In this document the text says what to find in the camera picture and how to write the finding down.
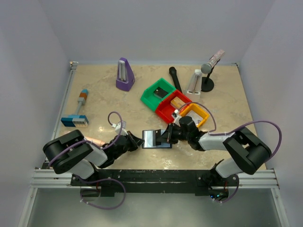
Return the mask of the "blue card holder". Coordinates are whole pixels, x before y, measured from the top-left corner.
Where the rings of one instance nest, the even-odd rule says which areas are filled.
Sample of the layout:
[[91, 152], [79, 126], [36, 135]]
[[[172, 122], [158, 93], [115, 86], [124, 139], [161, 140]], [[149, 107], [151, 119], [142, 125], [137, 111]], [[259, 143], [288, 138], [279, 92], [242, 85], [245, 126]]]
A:
[[165, 132], [165, 130], [143, 130], [142, 131], [142, 139], [144, 143], [142, 144], [143, 149], [156, 149], [156, 148], [164, 148], [171, 149], [172, 145], [165, 142], [161, 136]]

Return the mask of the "black VIP credit card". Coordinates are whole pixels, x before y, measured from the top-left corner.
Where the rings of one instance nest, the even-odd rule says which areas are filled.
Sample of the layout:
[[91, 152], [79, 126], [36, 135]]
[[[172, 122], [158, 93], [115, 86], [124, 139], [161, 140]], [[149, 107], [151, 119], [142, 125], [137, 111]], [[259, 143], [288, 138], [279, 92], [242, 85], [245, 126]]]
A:
[[143, 130], [142, 139], [144, 143], [142, 144], [143, 149], [160, 148], [161, 143], [156, 142], [156, 131], [155, 130]]

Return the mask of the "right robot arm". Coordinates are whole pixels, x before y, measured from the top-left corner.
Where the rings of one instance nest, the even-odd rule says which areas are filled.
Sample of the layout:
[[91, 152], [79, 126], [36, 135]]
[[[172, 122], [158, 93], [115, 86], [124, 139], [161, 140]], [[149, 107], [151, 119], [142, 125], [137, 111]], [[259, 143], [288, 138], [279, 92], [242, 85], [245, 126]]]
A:
[[210, 171], [217, 180], [239, 173], [253, 175], [272, 155], [270, 148], [246, 127], [229, 134], [214, 135], [199, 130], [189, 116], [181, 117], [179, 124], [170, 123], [164, 132], [156, 130], [153, 139], [156, 145], [185, 140], [197, 151], [227, 151], [231, 157], [221, 160]]

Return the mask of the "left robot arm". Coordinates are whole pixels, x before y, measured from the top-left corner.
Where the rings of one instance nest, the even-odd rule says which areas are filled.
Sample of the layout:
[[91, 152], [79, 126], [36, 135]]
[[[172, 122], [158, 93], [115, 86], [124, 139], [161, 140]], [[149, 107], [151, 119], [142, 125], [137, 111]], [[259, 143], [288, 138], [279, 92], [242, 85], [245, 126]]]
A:
[[43, 152], [56, 174], [69, 172], [88, 179], [96, 172], [93, 166], [108, 167], [121, 155], [137, 150], [143, 143], [143, 139], [128, 131], [100, 147], [87, 140], [80, 130], [74, 130], [46, 143]]

